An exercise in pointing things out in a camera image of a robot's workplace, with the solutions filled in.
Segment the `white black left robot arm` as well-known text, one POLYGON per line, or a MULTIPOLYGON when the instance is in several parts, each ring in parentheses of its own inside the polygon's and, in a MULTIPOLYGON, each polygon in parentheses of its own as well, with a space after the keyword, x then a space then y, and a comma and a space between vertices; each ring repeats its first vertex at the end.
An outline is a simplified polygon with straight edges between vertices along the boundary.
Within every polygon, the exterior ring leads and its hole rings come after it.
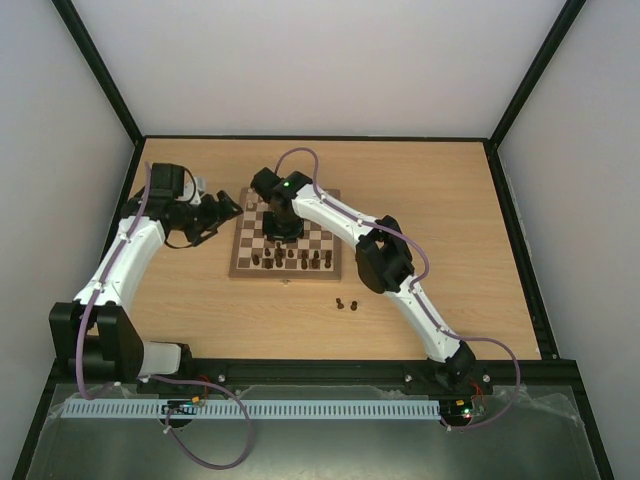
POLYGON ((169 191, 139 191, 121 210, 113 243, 88 283, 70 302, 49 314, 56 359, 75 378, 80 396, 98 397, 89 378, 107 388, 153 375, 179 371, 186 346, 143 340, 130 318, 139 284, 171 232, 182 232, 194 248, 217 234, 242 209, 224 191, 187 196, 169 191))

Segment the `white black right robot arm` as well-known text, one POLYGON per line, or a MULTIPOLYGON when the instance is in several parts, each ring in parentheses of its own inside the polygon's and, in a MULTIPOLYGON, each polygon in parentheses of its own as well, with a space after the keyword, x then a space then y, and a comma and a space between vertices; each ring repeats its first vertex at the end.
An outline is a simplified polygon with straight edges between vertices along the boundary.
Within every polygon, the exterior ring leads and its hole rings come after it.
POLYGON ((264 234, 269 239, 297 239, 306 221, 338 237, 353 248, 360 281, 388 297, 416 331, 434 381, 450 392, 470 381, 476 357, 426 295, 415 274, 409 239, 393 217, 359 212, 298 171, 282 178, 264 168, 254 175, 251 188, 267 204, 264 234))

